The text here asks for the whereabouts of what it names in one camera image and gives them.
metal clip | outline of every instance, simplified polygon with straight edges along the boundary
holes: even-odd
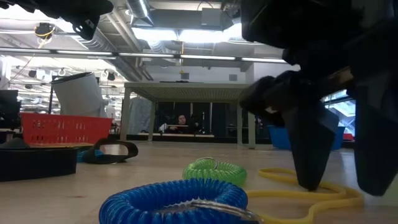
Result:
[[[202,159],[210,159],[210,160],[214,161],[214,163],[215,163],[214,169],[217,169],[217,167],[218,167],[218,160],[216,160],[216,159],[213,158],[213,157],[203,157],[203,158],[197,159],[197,161],[200,161],[200,160],[202,160]]]
[[[249,210],[226,205],[223,203],[197,201],[197,202],[192,202],[190,205],[196,208],[209,208],[219,212],[225,212],[231,215],[236,215],[237,217],[241,217],[243,220],[246,221],[255,221],[258,222],[258,224],[264,224],[264,220],[256,213],[251,212]]]

blue coiled tube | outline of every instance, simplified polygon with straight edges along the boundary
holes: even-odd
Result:
[[[211,200],[246,209],[248,196],[239,187],[212,179],[175,180],[125,190],[110,196],[99,210],[101,224],[243,223],[239,217],[206,208],[158,212],[191,200]]]

black machine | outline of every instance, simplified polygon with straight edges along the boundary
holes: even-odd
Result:
[[[13,130],[21,126],[17,96],[18,90],[0,90],[0,128]]]
[[[241,106],[287,128],[298,182],[316,190],[338,126],[321,99],[347,89],[356,100],[358,184],[383,195],[398,171],[398,1],[241,2],[243,37],[283,48],[301,68],[258,80]]]
[[[108,0],[0,0],[0,7],[3,9],[15,4],[28,12],[38,9],[48,17],[61,17],[72,23],[73,30],[86,40],[93,38],[100,15],[113,10],[113,5]]]

black cable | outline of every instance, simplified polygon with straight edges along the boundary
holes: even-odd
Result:
[[[210,4],[210,2],[208,2],[208,1],[201,1],[201,2],[199,3],[198,7],[197,7],[197,11],[199,10],[199,7],[201,6],[201,4],[204,3],[204,2],[207,3],[207,4],[209,4],[209,5],[211,6],[211,8],[214,9],[213,5]]]

table leg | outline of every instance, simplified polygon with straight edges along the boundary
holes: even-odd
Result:
[[[152,141],[154,137],[155,114],[156,114],[156,102],[152,102],[152,108],[150,109],[148,141]]]
[[[242,107],[239,103],[236,105],[236,132],[238,135],[238,144],[242,145]]]
[[[249,148],[256,148],[256,118],[252,113],[248,113],[248,128],[249,128]]]
[[[127,140],[127,133],[129,132],[129,121],[130,121],[130,94],[131,89],[124,89],[124,100],[123,100],[123,111],[122,111],[122,121],[120,130],[120,140]]]

